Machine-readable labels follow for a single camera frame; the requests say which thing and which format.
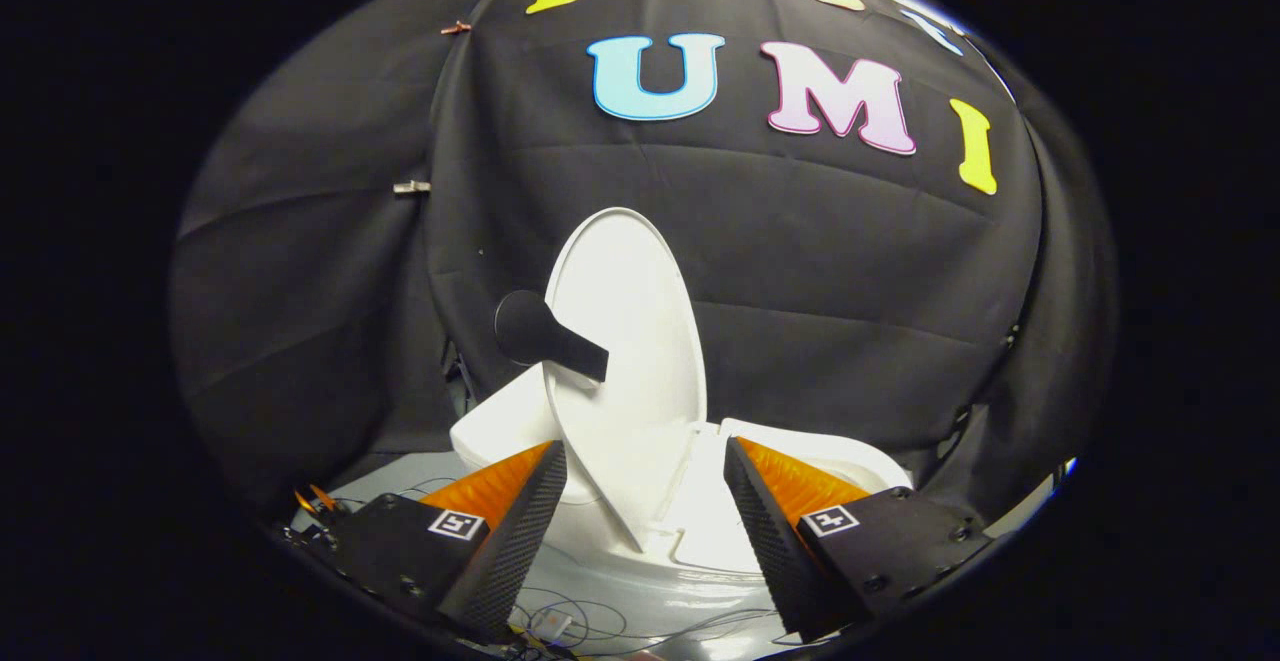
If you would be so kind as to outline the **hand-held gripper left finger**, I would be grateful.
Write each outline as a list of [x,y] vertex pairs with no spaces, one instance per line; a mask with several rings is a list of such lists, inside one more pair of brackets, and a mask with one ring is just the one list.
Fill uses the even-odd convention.
[[567,480],[553,439],[421,500],[381,494],[325,528],[325,564],[413,623],[500,643]]

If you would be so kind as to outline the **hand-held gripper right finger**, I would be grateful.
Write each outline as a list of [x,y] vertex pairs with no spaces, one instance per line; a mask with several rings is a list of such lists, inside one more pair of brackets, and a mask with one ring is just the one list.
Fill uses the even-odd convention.
[[741,436],[723,478],[783,629],[804,643],[904,616],[991,543],[905,486],[864,491]]

